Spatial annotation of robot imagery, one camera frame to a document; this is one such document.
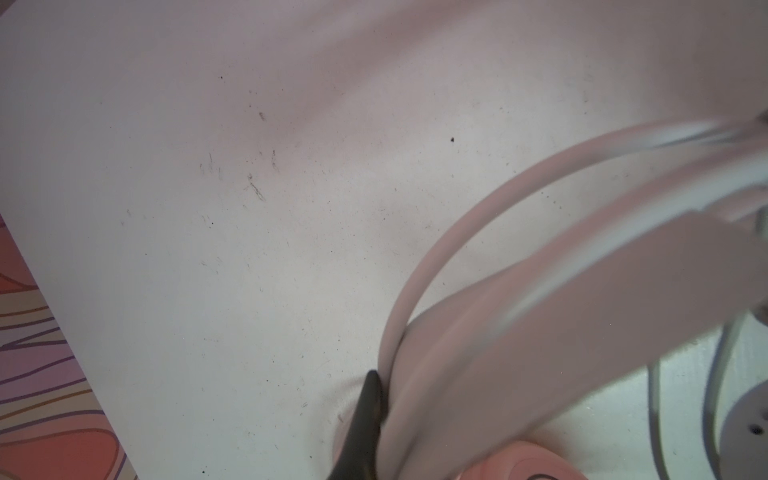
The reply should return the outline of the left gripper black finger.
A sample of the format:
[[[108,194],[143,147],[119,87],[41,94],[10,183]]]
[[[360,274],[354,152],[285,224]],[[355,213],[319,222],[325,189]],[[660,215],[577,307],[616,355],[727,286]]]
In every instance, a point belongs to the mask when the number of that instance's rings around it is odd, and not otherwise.
[[[376,451],[384,421],[384,387],[369,371],[352,415],[339,457],[328,480],[375,480]]]

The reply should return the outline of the white headphones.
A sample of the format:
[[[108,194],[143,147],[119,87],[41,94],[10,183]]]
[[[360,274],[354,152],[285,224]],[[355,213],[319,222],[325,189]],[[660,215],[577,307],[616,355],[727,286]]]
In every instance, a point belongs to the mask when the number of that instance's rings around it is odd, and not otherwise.
[[[415,308],[491,221],[550,184],[624,155],[715,151],[587,215],[527,258]],[[767,243],[741,226],[767,204],[767,123],[639,125],[570,147],[453,224],[398,295],[382,336],[375,471],[444,479],[593,391],[767,302]]]

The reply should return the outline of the pink cat-ear headphones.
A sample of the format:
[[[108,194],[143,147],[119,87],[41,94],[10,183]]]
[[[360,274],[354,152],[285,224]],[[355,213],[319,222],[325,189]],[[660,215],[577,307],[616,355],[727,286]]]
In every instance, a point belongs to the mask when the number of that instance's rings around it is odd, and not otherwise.
[[[513,442],[462,471],[460,480],[586,480],[556,453],[531,442]]]

